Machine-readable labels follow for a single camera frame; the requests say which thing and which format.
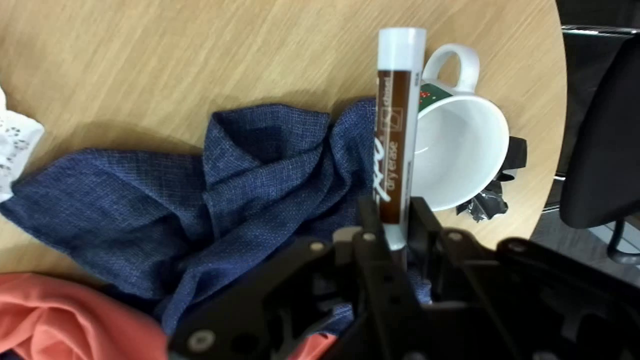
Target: tube cap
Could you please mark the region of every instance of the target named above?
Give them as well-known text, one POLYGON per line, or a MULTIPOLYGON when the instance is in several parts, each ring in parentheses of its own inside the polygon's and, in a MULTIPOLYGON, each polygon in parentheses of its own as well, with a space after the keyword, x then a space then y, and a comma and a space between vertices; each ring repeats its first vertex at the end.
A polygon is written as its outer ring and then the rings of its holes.
POLYGON ((381 27, 378 34, 378 69, 416 69, 424 64, 424 27, 381 27))

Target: black mechanical part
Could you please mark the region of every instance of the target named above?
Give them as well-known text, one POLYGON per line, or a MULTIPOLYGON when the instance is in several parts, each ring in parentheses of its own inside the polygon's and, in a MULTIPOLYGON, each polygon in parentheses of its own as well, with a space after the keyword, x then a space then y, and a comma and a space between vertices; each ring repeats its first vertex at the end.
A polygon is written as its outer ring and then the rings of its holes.
POLYGON ((640 360, 640 292, 629 284, 518 237, 485 249, 439 227, 422 197, 400 253, 389 253, 369 199, 359 201, 359 225, 352 241, 298 240, 271 256, 202 303, 172 354, 271 357, 331 303, 349 302, 354 322, 325 360, 640 360), (431 281, 433 303, 417 303, 405 272, 431 281))

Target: white mug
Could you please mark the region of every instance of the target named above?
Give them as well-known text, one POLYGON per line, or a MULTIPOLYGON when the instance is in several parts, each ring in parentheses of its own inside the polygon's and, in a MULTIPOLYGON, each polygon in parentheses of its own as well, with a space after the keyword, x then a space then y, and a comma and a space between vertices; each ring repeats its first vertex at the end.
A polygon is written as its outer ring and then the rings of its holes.
POLYGON ((473 197, 506 158, 506 117, 473 93, 477 78, 477 54, 459 44, 437 47, 424 66, 411 195, 424 195, 431 210, 455 208, 473 197), (437 75, 453 56, 459 59, 459 75, 448 87, 437 75))

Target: table surface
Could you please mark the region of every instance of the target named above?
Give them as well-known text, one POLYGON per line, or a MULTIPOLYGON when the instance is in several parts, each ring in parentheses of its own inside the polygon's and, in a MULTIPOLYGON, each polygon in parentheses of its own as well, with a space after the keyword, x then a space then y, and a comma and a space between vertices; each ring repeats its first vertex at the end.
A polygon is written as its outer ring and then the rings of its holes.
MULTIPOLYGON (((384 26, 427 27, 427 51, 446 41, 475 47, 477 93, 528 139, 528 168, 503 190, 508 213, 475 224, 442 212, 442 224, 473 231, 487 247, 529 236, 563 131, 553 0, 2 0, 0 85, 12 109, 46 127, 30 170, 79 148, 197 151, 214 109, 288 102, 335 112, 371 96, 384 26)), ((3 218, 0 236, 0 272, 87 279, 3 218)))

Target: denim fabric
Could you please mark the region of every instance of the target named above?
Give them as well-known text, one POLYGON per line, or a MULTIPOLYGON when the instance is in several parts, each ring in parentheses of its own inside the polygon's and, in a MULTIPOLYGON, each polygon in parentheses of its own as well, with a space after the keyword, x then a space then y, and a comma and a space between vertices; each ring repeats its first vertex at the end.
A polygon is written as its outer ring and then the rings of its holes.
POLYGON ((86 150, 14 186, 0 212, 121 293, 182 314, 296 236, 354 222, 371 181, 373 100, 327 114, 216 112, 202 155, 86 150))

